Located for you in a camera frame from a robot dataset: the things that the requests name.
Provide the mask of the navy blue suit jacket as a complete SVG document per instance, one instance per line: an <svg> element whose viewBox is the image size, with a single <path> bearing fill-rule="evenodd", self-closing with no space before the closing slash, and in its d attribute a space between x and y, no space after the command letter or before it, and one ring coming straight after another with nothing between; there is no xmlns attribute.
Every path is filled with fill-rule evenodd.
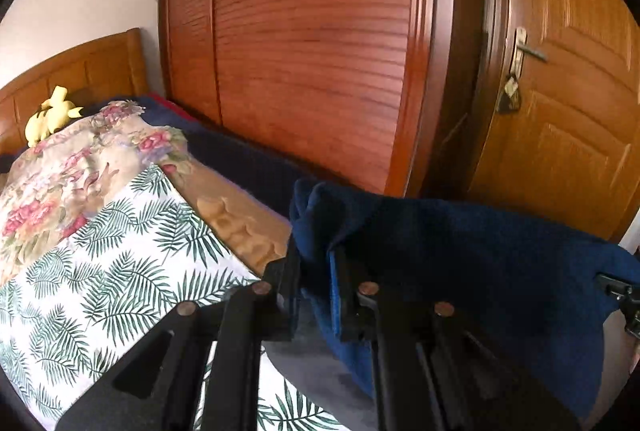
<svg viewBox="0 0 640 431"><path fill-rule="evenodd" d="M435 303L452 304L576 416L590 414L601 383L603 325L616 308L596 277L639 278L638 260L622 247L485 206L311 180L294 185L290 221L314 317L364 391L372 388L370 351L342 341L340 263L356 283L373 281L392 295L400 316L423 319Z"/></svg>

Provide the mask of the palm leaf print bedspread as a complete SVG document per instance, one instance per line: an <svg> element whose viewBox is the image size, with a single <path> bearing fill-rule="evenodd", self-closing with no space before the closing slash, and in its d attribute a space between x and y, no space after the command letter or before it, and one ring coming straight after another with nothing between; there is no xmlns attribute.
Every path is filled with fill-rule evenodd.
<svg viewBox="0 0 640 431"><path fill-rule="evenodd" d="M253 272L150 165L85 224L1 280L1 392L27 430L63 414L178 303Z"/></svg>

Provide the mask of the wooden room door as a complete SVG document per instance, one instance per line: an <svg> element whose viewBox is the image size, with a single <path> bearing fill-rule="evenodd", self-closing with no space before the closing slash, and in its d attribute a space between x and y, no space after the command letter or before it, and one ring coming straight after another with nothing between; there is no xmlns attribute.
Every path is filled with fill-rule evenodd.
<svg viewBox="0 0 640 431"><path fill-rule="evenodd" d="M479 203L619 241L639 207L639 27L624 0L508 0L499 84L518 26L521 108L495 112L469 184Z"/></svg>

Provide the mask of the keys hanging on door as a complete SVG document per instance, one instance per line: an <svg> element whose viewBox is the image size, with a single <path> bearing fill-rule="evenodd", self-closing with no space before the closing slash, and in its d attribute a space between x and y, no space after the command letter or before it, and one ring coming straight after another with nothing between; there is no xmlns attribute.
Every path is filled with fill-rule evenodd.
<svg viewBox="0 0 640 431"><path fill-rule="evenodd" d="M506 83L503 84L503 87L500 91L496 112L498 114L513 114L520 110L521 108L521 92L518 87L518 78L514 75L510 75L508 79L506 79Z"/></svg>

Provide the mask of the wooden louvered wardrobe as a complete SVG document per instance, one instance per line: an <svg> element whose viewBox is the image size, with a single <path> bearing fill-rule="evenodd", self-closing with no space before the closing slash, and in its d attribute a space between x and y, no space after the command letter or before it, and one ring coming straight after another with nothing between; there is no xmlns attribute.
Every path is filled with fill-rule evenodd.
<svg viewBox="0 0 640 431"><path fill-rule="evenodd" d="M160 0L168 96L364 190L416 197L463 118L485 0Z"/></svg>

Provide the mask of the floral quilt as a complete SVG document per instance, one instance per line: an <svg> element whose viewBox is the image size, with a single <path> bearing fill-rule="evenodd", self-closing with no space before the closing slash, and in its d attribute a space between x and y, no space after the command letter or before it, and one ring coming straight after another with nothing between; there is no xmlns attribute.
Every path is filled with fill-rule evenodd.
<svg viewBox="0 0 640 431"><path fill-rule="evenodd" d="M253 272L285 255L299 170L142 98L109 102L2 157L2 281L79 231L150 165Z"/></svg>

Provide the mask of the wooden headboard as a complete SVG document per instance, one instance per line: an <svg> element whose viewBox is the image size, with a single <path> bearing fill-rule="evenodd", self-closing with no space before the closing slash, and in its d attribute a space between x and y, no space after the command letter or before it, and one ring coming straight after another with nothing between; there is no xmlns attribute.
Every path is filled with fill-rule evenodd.
<svg viewBox="0 0 640 431"><path fill-rule="evenodd" d="M116 96L149 92L141 30L92 40L32 67L1 88L1 151L14 154L26 146L27 120L54 88L67 89L69 100L91 106Z"/></svg>

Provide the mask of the yellow plush toy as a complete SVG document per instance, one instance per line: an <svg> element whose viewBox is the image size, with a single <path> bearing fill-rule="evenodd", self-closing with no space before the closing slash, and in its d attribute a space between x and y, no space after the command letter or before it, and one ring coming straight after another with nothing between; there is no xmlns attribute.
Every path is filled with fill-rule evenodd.
<svg viewBox="0 0 640 431"><path fill-rule="evenodd" d="M28 147L35 147L51 134L66 127L71 120L81 117L82 107L67 99L67 89L56 86L49 99L41 103L37 113L30 117L25 126Z"/></svg>

